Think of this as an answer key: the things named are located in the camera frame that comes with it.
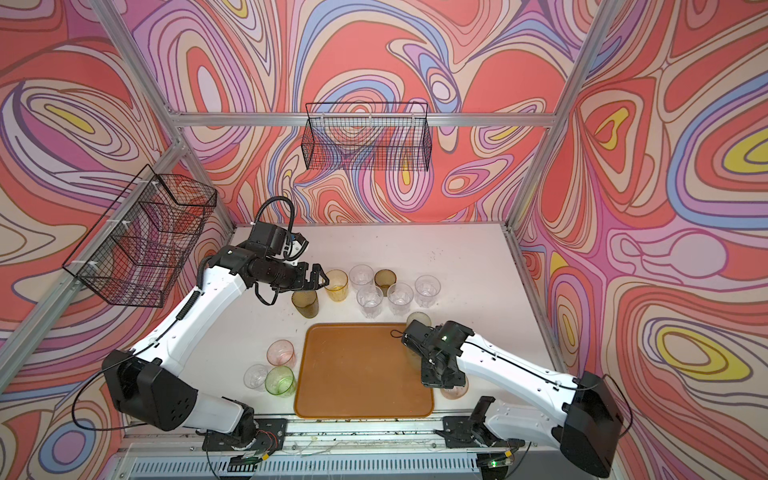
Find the wire basket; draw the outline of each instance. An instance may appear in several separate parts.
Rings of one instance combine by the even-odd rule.
[[[162,307],[216,202],[212,187],[155,174],[79,269],[69,258],[64,269],[111,305]]]
[[[428,171],[432,133],[423,102],[306,104],[307,170]]]

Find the orange tray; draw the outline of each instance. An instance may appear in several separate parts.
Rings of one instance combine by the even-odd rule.
[[[306,331],[294,411],[305,419],[426,417],[435,408],[404,323],[318,323]]]

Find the brown glass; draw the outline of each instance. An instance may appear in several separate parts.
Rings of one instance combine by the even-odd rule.
[[[384,296],[386,296],[387,290],[397,282],[397,275],[391,270],[379,270],[376,272],[376,276],[373,277],[373,281],[376,282],[376,286],[382,289]]]
[[[299,313],[304,315],[305,318],[315,318],[320,311],[320,304],[317,302],[317,292],[315,290],[293,292],[290,299],[296,310],[299,310]]]

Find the metal grille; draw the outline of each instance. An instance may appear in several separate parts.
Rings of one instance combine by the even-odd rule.
[[[220,477],[295,477],[317,475],[379,474],[397,475],[440,473],[478,473],[477,455],[464,452],[371,455],[273,455],[259,465],[230,465],[226,456],[212,455],[210,463]],[[129,475],[122,478],[212,478],[203,458],[139,457],[126,465]]]
[[[306,104],[301,142],[306,168],[427,171],[432,157],[427,110],[421,102]]]
[[[212,187],[156,174],[93,255],[64,269],[111,305],[161,307],[216,201]]]

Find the colorful swirl backdrop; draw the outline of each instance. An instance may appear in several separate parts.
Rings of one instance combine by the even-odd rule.
[[[625,478],[768,478],[767,65],[768,2],[627,1],[516,221]]]
[[[1,345],[168,139],[85,0],[0,2],[0,45]],[[218,250],[223,231],[213,218],[196,258]],[[99,475],[121,434],[75,428],[73,391],[182,298],[193,263],[163,310],[109,306],[89,290],[77,296],[0,396],[0,479]],[[83,395],[78,417],[97,427],[123,422],[103,380]]]
[[[123,19],[176,111],[301,112],[426,101],[434,112],[552,112],[593,2],[132,2]],[[194,127],[236,223],[276,194],[299,222],[505,220],[542,129],[433,129],[428,174],[305,171],[302,128]],[[282,206],[271,220],[285,220]]]

